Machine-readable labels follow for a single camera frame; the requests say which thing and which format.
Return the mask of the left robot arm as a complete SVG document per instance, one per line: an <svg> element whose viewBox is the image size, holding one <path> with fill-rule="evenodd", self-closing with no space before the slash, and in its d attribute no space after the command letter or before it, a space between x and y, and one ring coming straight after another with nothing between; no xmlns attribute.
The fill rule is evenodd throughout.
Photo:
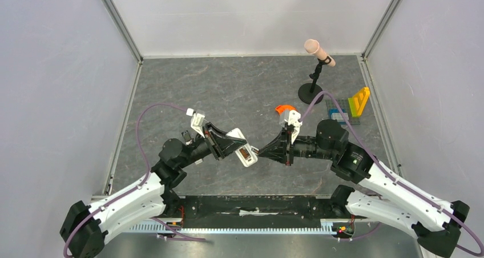
<svg viewBox="0 0 484 258"><path fill-rule="evenodd" d="M159 215L176 215L180 197L174 188L187 176L183 169L201 163L206 156L219 160L236 154L245 167L257 162L256 151L238 128L225 132L207 123L195 138L188 131L183 136L184 140L168 139L159 161L136 182L102 200L78 201L70 207L59 232L65 242L64 257L94 257L134 224Z"/></svg>

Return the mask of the orange AAA battery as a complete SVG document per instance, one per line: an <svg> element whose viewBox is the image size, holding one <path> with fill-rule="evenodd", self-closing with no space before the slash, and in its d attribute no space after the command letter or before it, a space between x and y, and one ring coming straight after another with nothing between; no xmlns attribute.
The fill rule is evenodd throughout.
<svg viewBox="0 0 484 258"><path fill-rule="evenodd" d="M251 159L250 152L245 147L239 149L239 152L241 153L242 157L245 160L250 161L250 159Z"/></svg>

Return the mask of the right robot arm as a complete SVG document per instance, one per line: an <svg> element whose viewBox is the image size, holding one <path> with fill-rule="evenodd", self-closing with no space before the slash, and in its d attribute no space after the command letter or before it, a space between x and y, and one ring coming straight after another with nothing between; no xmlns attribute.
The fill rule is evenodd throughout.
<svg viewBox="0 0 484 258"><path fill-rule="evenodd" d="M288 166L295 157L330 160L330 169L339 178L385 198L373 200L352 187L338 186L329 202L332 214L377 220L406 232L437 256L452 256L470 210L467 204L440 199L403 179L370 152L351 143L348 131L335 120L322 120L315 136L292 140L292 132L293 127L286 124L257 155Z"/></svg>

